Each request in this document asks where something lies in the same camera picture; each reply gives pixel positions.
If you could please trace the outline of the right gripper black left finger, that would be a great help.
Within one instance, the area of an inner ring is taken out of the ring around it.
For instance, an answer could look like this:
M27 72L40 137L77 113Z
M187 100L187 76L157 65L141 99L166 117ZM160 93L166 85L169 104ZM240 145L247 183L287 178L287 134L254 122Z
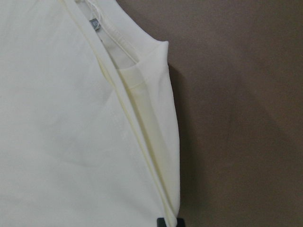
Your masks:
M157 227L167 227L164 218L157 218Z

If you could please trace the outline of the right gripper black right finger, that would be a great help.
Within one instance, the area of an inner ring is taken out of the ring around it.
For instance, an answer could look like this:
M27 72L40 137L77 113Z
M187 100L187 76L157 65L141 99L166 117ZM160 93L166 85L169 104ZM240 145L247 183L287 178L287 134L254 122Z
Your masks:
M185 227L185 221L183 218L177 218L177 225L176 227Z

